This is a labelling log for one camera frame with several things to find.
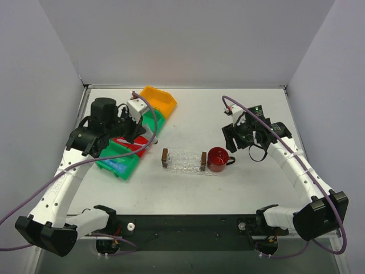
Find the white toothpaste tube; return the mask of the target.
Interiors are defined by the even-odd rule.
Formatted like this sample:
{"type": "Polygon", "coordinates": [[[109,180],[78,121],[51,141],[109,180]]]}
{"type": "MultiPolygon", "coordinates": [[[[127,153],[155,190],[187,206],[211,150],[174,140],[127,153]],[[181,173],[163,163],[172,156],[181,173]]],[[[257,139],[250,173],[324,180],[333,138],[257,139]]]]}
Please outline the white toothpaste tube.
{"type": "Polygon", "coordinates": [[[156,133],[154,133],[150,128],[149,125],[143,124],[142,129],[145,130],[145,133],[143,133],[141,136],[145,138],[147,141],[150,142],[150,144],[157,144],[158,139],[156,137],[156,133]]]}

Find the white toothbrush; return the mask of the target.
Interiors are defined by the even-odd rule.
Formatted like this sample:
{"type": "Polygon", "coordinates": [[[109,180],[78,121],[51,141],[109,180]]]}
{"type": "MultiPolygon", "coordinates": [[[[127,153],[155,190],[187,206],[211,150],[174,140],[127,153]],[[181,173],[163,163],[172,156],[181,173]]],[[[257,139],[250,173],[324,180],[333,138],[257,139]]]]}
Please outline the white toothbrush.
{"type": "Polygon", "coordinates": [[[140,149],[140,148],[142,148],[142,147],[145,146],[145,143],[136,143],[136,142],[134,142],[134,143],[128,143],[124,139],[118,139],[116,142],[118,144],[120,144],[121,146],[124,146],[124,147],[129,148],[132,151],[136,151],[136,150],[138,150],[138,149],[140,149]]]}

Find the clear glass tray wooden handles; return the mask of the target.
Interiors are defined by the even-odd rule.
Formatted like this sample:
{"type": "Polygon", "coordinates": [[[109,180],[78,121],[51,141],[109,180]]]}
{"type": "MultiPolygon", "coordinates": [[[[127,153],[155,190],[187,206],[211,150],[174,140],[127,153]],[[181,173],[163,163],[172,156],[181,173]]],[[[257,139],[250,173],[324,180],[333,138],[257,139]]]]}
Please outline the clear glass tray wooden handles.
{"type": "Polygon", "coordinates": [[[163,169],[171,173],[217,176],[208,168],[208,153],[197,150],[164,148],[161,156],[163,169]]]}

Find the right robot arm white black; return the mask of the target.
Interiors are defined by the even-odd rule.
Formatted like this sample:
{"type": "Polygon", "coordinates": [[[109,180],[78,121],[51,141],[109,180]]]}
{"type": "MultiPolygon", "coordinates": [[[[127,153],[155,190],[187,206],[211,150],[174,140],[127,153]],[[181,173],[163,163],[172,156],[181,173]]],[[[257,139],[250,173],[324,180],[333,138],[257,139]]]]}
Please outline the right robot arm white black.
{"type": "Polygon", "coordinates": [[[275,204],[260,208],[257,215],[262,224],[295,230],[306,241],[339,229],[348,198],[344,192],[335,192],[318,176],[289,129],[282,122],[271,122],[260,105],[244,111],[233,104],[225,113],[232,117],[232,123],[222,128],[226,148],[232,153],[252,147],[263,149],[264,155],[280,166],[303,206],[297,209],[275,204]]]}

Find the red cup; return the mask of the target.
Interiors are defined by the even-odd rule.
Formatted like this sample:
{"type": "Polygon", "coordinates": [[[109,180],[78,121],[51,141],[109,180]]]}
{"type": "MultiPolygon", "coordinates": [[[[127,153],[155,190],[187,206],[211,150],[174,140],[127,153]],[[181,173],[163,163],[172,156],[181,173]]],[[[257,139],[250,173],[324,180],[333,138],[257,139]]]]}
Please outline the red cup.
{"type": "Polygon", "coordinates": [[[208,168],[215,173],[222,172],[226,166],[234,164],[235,162],[235,157],[230,156],[227,150],[221,147],[211,148],[207,155],[208,168]]]}

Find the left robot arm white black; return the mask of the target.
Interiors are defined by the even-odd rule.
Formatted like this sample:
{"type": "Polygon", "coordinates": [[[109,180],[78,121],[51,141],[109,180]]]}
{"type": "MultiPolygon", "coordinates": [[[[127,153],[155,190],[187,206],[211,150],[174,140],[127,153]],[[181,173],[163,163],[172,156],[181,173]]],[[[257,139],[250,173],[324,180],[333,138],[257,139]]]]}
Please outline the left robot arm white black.
{"type": "Polygon", "coordinates": [[[90,115],[70,133],[59,168],[38,204],[28,216],[20,216],[16,230],[25,240],[60,257],[67,255],[76,241],[100,231],[110,235],[118,230],[116,211],[96,205],[80,215],[68,217],[68,209],[86,173],[114,138],[132,143],[146,133],[142,126],[148,104],[135,96],[120,111],[116,100],[96,98],[90,115]]]}

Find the blue toothpaste box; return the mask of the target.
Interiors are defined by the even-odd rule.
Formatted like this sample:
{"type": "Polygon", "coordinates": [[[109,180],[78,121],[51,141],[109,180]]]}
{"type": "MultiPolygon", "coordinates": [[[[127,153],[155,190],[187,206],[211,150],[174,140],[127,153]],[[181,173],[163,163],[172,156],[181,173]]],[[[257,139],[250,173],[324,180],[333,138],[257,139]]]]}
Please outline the blue toothpaste box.
{"type": "Polygon", "coordinates": [[[122,163],[117,163],[113,160],[103,160],[102,161],[103,164],[105,164],[107,167],[113,169],[114,171],[118,172],[118,173],[125,173],[127,166],[125,164],[122,163]]]}

